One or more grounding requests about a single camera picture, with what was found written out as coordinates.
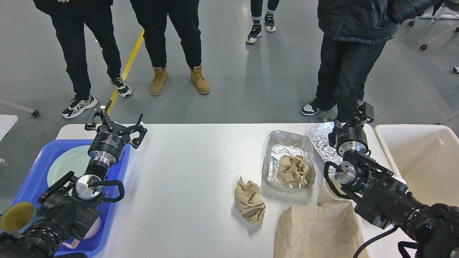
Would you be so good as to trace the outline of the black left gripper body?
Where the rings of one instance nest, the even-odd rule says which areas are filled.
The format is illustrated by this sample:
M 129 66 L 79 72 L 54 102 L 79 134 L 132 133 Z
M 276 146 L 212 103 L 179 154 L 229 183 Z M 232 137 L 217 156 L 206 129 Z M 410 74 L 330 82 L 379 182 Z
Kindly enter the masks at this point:
M 107 125 L 97 128 L 97 134 L 87 151 L 91 160 L 111 166 L 119 162 L 125 145 L 131 140 L 124 125 L 113 125 L 113 131 Z

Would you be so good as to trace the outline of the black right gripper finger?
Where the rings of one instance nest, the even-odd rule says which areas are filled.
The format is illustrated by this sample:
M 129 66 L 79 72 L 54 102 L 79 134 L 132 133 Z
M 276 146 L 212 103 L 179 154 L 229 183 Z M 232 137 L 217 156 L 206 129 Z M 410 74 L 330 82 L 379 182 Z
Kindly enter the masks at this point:
M 374 107 L 367 102 L 363 102 L 352 115 L 350 127 L 363 126 L 372 122 L 374 122 Z

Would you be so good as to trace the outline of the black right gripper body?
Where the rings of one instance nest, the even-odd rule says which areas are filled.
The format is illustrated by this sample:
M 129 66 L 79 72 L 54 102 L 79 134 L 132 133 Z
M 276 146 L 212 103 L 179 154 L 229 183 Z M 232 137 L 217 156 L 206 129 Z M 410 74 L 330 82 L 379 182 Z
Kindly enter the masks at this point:
M 342 125 L 339 120 L 334 120 L 334 128 L 328 134 L 329 146 L 336 149 L 339 156 L 344 156 L 344 153 L 350 150 L 363 154 L 368 153 L 369 148 L 363 124 L 359 120 L 350 120 Z

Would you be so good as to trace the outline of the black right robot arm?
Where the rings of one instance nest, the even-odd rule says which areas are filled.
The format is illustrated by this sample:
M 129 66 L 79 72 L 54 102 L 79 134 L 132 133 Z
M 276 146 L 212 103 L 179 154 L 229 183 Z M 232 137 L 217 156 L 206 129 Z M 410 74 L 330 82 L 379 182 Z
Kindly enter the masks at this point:
M 356 214 L 367 222 L 393 229 L 371 238 L 354 253 L 357 258 L 371 243 L 401 229 L 413 241 L 398 243 L 402 257 L 407 248 L 416 249 L 417 258 L 457 258 L 459 246 L 458 207 L 446 204 L 428 206 L 416 200 L 405 183 L 369 156 L 363 125 L 374 120 L 373 106 L 360 104 L 344 125 L 334 121 L 328 142 L 343 158 L 341 164 L 325 163 L 323 176 L 340 198 L 353 200 Z

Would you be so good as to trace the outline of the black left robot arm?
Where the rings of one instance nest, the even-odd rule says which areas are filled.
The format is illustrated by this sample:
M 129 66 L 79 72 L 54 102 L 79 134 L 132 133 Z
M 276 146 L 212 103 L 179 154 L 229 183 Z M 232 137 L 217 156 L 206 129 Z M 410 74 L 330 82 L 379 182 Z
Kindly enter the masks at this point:
M 39 197 L 39 209 L 31 206 L 26 212 L 18 204 L 11 207 L 18 222 L 1 228 L 2 258 L 52 258 L 67 239 L 84 239 L 100 217 L 99 204 L 124 198 L 123 183 L 108 180 L 108 171 L 119 162 L 126 145 L 139 147 L 147 129 L 142 114 L 131 126 L 113 122 L 107 113 L 110 105 L 111 101 L 94 108 L 85 123 L 85 130 L 96 131 L 85 173 L 77 177 L 67 172 Z

